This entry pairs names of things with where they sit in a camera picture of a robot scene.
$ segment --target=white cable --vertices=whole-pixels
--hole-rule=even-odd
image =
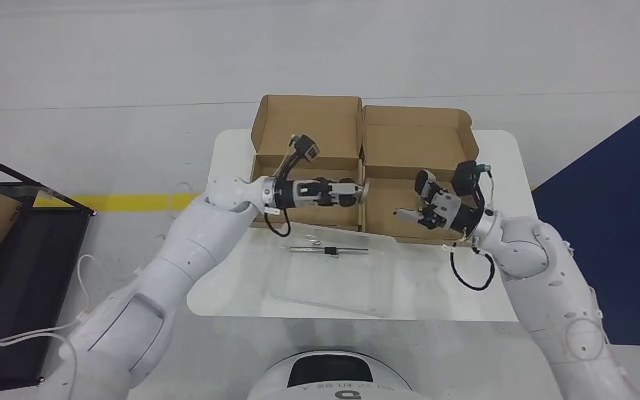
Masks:
[[[189,189],[189,194],[191,195],[191,199],[193,200],[193,198],[195,197],[195,196],[194,196],[194,193],[193,193],[193,186],[191,186],[191,184],[190,184],[189,182],[178,182],[178,183],[174,186],[174,188],[175,188],[175,189],[178,189],[180,186],[183,186],[183,185],[184,185],[184,186],[186,186],[186,187]],[[176,218],[178,218],[178,215],[180,214],[180,213],[178,213],[178,214],[174,214],[174,213],[173,213],[173,210],[171,209],[171,205],[173,204],[173,197],[174,197],[176,194],[177,194],[176,192],[173,192],[173,193],[171,193],[171,194],[169,195],[169,197],[167,197],[167,211],[169,211],[169,217],[170,217],[171,219],[176,219]]]
[[[28,336],[24,336],[11,341],[0,342],[0,347],[8,347],[16,343],[24,342],[25,340],[34,339],[38,337],[52,337],[52,338],[61,340],[64,344],[69,346],[69,349],[71,350],[71,355],[73,357],[73,376],[71,377],[71,382],[69,384],[69,395],[67,396],[67,399],[71,400],[73,396],[73,388],[75,387],[75,384],[76,384],[76,377],[78,375],[78,353],[76,352],[76,349],[73,348],[73,345],[71,344],[71,342],[69,342],[67,338],[60,335],[56,335],[55,333],[40,332],[40,333],[30,334]]]
[[[85,309],[85,312],[89,312],[89,310],[91,310],[91,296],[89,296],[89,292],[87,291],[87,288],[84,286],[84,282],[82,282],[82,276],[80,275],[80,267],[82,267],[82,260],[84,260],[85,258],[90,258],[94,261],[96,258],[91,254],[83,254],[80,256],[80,258],[78,258],[78,261],[76,262],[76,276],[78,277],[78,283],[80,284],[80,289],[82,290],[82,293],[84,293],[84,297],[87,301],[87,307]]]
[[[7,343],[9,341],[18,339],[18,338],[23,338],[25,336],[31,336],[34,334],[40,334],[40,333],[46,333],[46,332],[55,332],[55,331],[59,331],[62,329],[66,329],[69,328],[75,324],[77,324],[78,322],[80,322],[80,319],[89,313],[89,311],[91,310],[91,296],[89,296],[89,292],[87,291],[87,288],[84,286],[84,282],[82,282],[82,276],[80,275],[80,268],[82,267],[82,260],[84,260],[85,258],[90,258],[94,261],[97,262],[97,259],[92,256],[91,254],[83,254],[80,256],[80,258],[78,258],[78,261],[76,262],[76,276],[78,278],[78,284],[80,284],[80,289],[82,290],[82,293],[84,293],[84,296],[86,298],[87,301],[87,306],[85,307],[84,310],[82,310],[77,316],[76,319],[74,319],[73,321],[66,323],[64,325],[60,325],[60,326],[55,326],[53,328],[43,328],[43,329],[36,329],[33,331],[29,331],[29,332],[23,332],[23,333],[18,333],[16,335],[13,336],[8,336],[5,338],[0,339],[0,344],[3,343]]]

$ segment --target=cardboard box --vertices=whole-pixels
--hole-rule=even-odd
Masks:
[[[313,163],[301,161],[290,179],[352,178],[361,182],[362,101],[347,96],[276,96],[262,98],[251,130],[256,149],[251,179],[278,168],[292,135],[306,134],[320,149]],[[288,211],[291,221],[358,230],[358,207],[306,207]],[[282,216],[270,216],[274,223]]]
[[[0,243],[7,237],[11,227],[18,219],[22,203],[0,194]]]
[[[413,243],[450,243],[460,234],[427,230],[393,215],[396,208],[417,208],[414,180],[429,169],[445,189],[461,161],[474,160],[478,145],[471,117],[446,108],[365,106],[364,175],[370,182],[363,230]]]
[[[291,136],[302,133],[318,144],[320,155],[311,164],[300,162],[291,179],[349,177],[358,183],[368,180],[370,188],[363,206],[292,209],[292,221],[389,235],[404,242],[436,244],[460,237],[401,221],[393,210],[419,205],[413,190],[419,170],[431,170],[443,187],[450,188],[458,163],[477,157],[466,112],[391,106],[363,109],[359,97],[267,95],[251,131],[256,148],[252,179],[271,175]]]

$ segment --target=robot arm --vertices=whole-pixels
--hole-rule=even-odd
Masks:
[[[143,272],[71,333],[77,354],[74,384],[68,369],[59,368],[40,388],[43,399],[125,399],[164,355],[179,303],[229,255],[259,214],[308,205],[347,207],[364,200],[365,188],[353,181],[288,180],[300,160],[312,161],[319,153],[305,135],[292,144],[294,152],[276,176],[253,183],[221,178],[193,200]],[[67,347],[59,353],[65,363],[74,362]]]
[[[607,345],[595,292],[573,259],[569,243],[535,218],[509,218],[486,208],[478,186],[488,166],[465,162],[452,179],[456,194],[421,171],[415,190],[420,211],[395,214],[425,226],[462,233],[495,259],[513,309],[549,362],[567,400],[638,399]],[[463,202],[471,196],[475,205]]]

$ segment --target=white table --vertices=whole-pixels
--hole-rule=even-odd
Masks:
[[[478,161],[491,164],[494,205],[507,215],[536,216],[531,191],[515,138],[505,131],[474,131]],[[222,173],[249,179],[255,150],[250,130],[227,130],[217,137],[209,182]],[[486,197],[488,180],[481,181]],[[206,274],[187,297],[191,311],[201,316],[262,316],[284,318],[371,318],[339,310],[283,302],[268,291],[269,268],[261,246],[272,235],[251,228],[228,259]],[[391,311],[388,319],[517,321],[499,278],[483,292],[463,287],[454,277],[448,253],[440,246],[399,244]],[[484,282],[486,260],[469,249],[458,249],[460,273],[472,284]]]

